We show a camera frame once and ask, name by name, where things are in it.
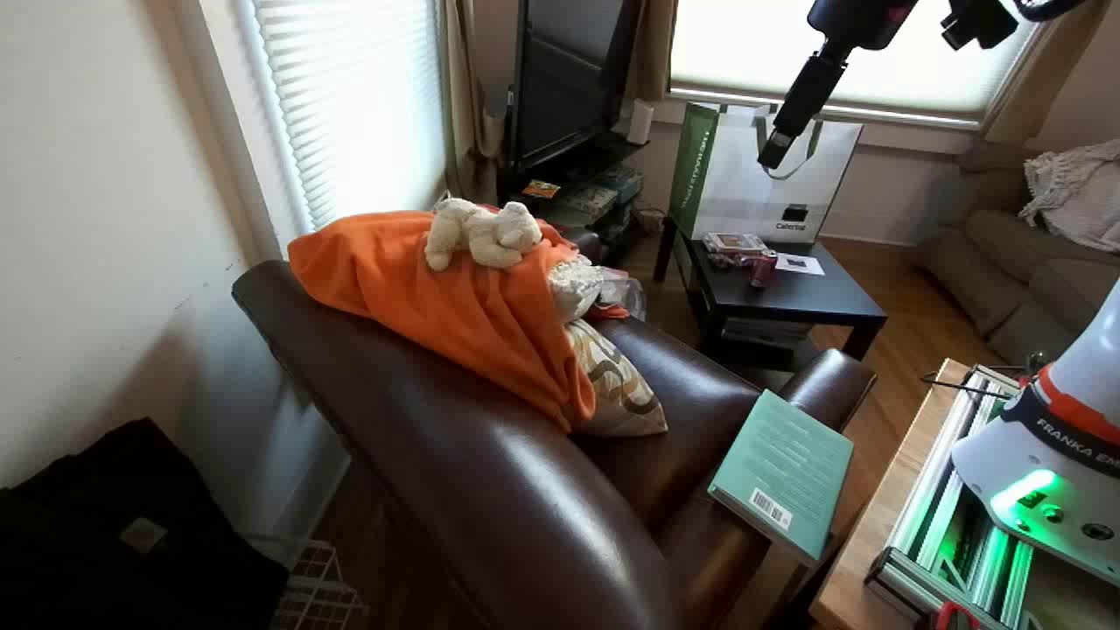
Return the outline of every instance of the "brown leather armchair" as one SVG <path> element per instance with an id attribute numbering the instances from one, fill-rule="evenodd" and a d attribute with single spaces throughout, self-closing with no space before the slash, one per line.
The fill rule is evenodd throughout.
<path id="1" fill-rule="evenodd" d="M 504 389 L 303 298 L 282 262 L 237 304 L 374 479 L 374 626 L 722 626 L 766 540 L 708 497 L 756 383 L 645 322 L 602 332 L 645 369 L 665 438 L 562 438 Z M 822 352 L 783 389 L 843 427 L 867 369 Z"/>

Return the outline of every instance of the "black bag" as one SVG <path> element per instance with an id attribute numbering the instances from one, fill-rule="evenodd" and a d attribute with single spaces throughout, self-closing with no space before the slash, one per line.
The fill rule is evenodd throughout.
<path id="1" fill-rule="evenodd" d="M 150 421 L 0 491 L 0 626 L 269 626 L 282 585 Z"/>

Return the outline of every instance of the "couch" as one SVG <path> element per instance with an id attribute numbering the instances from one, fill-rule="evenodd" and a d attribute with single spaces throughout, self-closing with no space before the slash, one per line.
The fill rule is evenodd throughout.
<path id="1" fill-rule="evenodd" d="M 1037 151 L 1004 144 L 971 151 L 952 220 L 918 249 L 918 262 L 1009 364 L 1055 360 L 1120 276 L 1120 255 L 1020 220 L 1030 199 L 1021 162 Z"/>
<path id="2" fill-rule="evenodd" d="M 372 626 L 733 624 L 769 543 L 708 479 L 758 383 L 649 322 L 604 322 L 667 432 L 569 438 L 471 369 L 316 304 L 288 262 L 250 270 L 233 302 L 374 481 L 374 533 L 362 536 L 379 553 Z M 831 350 L 783 395 L 843 427 L 867 380 Z"/>

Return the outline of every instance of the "white wall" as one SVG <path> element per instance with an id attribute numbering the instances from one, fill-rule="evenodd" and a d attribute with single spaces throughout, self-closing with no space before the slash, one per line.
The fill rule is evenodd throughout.
<path id="1" fill-rule="evenodd" d="M 667 210 L 671 169 L 680 121 L 657 116 L 651 144 L 628 165 L 645 176 L 640 205 L 651 213 Z M 926 151 L 899 151 L 897 128 L 864 128 L 864 144 L 853 151 L 834 210 L 822 225 L 831 236 L 849 242 L 920 242 L 952 205 L 955 165 L 952 151 L 967 141 L 962 131 L 918 131 Z"/>
<path id="2" fill-rule="evenodd" d="M 154 417 L 233 526 L 309 533 L 342 453 L 229 298 L 258 249 L 173 4 L 5 4 L 0 485 Z"/>
<path id="3" fill-rule="evenodd" d="M 1111 4 L 1107 22 L 1088 40 L 1078 68 L 1056 95 L 1039 141 L 1046 145 L 1078 145 L 1120 136 L 1120 4 Z"/>

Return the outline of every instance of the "window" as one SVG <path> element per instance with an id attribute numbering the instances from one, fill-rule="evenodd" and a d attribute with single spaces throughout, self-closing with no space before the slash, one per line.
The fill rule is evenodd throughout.
<path id="1" fill-rule="evenodd" d="M 680 91 L 777 96 L 822 36 L 805 22 L 812 0 L 684 0 L 671 50 Z M 920 0 L 882 52 L 853 50 L 834 105 L 981 126 L 1037 39 L 1030 22 L 999 50 L 950 50 L 950 4 Z"/>
<path id="2" fill-rule="evenodd" d="M 195 17 L 281 253 L 348 213 L 432 205 L 441 0 L 201 0 Z"/>

